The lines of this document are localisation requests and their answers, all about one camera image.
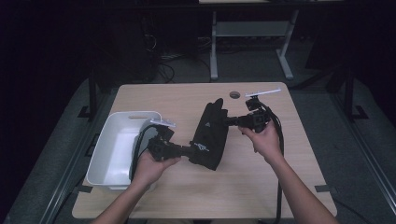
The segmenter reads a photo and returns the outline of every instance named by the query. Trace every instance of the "wooden table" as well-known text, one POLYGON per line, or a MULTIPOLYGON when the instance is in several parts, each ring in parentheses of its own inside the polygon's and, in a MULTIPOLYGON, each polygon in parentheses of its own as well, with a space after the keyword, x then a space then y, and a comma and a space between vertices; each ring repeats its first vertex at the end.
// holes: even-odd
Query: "wooden table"
MULTIPOLYGON (((153 110, 177 124, 171 141, 189 145, 205 105, 224 99, 229 117, 248 113, 245 93, 281 91, 261 95, 283 125, 285 157, 305 184, 336 215, 329 192, 317 193, 326 185, 305 134, 289 91, 283 83, 149 84, 120 87, 110 114, 119 111, 153 110), (232 99, 231 91, 241 93, 232 99)), ((253 152, 251 141, 236 127, 230 127, 223 158, 217 171, 192 164, 187 158, 170 167, 156 188, 140 200, 130 218, 271 218, 276 216, 277 179, 263 157, 253 152)), ((93 188, 80 192, 73 216, 97 217, 120 194, 93 188)), ((282 217, 292 217, 285 197, 282 217)))

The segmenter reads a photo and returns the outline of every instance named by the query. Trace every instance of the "human hand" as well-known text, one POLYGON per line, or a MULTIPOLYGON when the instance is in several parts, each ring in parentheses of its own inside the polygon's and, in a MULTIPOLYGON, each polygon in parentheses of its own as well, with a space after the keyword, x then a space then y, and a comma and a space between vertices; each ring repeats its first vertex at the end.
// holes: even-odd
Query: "human hand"
POLYGON ((283 159, 279 147, 279 136, 272 120, 268 122, 265 129, 260 133, 254 133, 249 128, 238 127, 238 129, 253 142, 255 151, 264 156, 270 165, 279 159, 283 159))
POLYGON ((165 161, 155 161, 151 154, 146 150, 140 155, 134 174, 133 183, 144 184, 147 187, 157 181, 163 171, 169 166, 176 164, 181 158, 173 158, 165 161))

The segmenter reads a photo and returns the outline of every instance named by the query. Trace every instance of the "dark background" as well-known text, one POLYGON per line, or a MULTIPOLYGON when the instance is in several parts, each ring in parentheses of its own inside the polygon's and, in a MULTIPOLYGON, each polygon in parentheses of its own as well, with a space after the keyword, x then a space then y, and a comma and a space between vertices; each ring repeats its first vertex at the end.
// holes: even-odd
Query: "dark background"
MULTIPOLYGON (((101 90, 106 91, 122 83, 149 82, 152 78, 155 66, 142 48, 139 15, 103 15, 83 8, 100 3, 85 1, 82 6, 73 1, 0 2, 0 221, 83 80, 94 72, 101 90), (132 32, 122 31, 120 27, 126 24, 134 24, 132 32), (125 36, 136 41, 128 42, 125 36), (116 63, 106 52, 122 62, 117 77, 110 77, 108 74, 114 71, 104 71, 100 66, 116 63)), ((302 10, 294 34, 294 38, 317 38, 307 66, 325 69, 346 59, 393 124, 396 124, 395 5, 392 1, 375 1, 366 7, 325 16, 315 10, 302 10)), ((211 20, 207 12, 169 12, 157 18, 163 39, 171 45, 188 43, 185 46, 190 46, 191 52, 194 46, 189 41, 199 35, 210 35, 207 24, 203 24, 211 20), (183 41, 172 36, 181 36, 183 41)))

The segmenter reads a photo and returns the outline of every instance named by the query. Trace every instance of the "black pouch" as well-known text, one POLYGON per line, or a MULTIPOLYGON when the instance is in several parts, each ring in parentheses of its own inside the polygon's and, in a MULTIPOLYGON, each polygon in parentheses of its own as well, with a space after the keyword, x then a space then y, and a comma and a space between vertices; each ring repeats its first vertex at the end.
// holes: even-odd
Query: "black pouch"
POLYGON ((229 127, 224 125, 228 110, 222 109, 223 99, 219 98, 214 104, 206 105, 201 120, 190 141, 195 147, 190 162, 203 165, 210 170, 216 170, 221 161, 229 127))

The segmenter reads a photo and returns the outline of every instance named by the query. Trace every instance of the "white bin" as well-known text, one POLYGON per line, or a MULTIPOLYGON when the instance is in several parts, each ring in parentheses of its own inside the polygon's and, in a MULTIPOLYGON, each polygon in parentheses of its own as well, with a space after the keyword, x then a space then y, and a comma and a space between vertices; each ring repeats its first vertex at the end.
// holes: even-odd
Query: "white bin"
POLYGON ((88 168, 90 184, 105 189, 126 189, 130 185, 135 140, 151 119, 162 118, 155 111, 117 112, 107 118, 88 168))

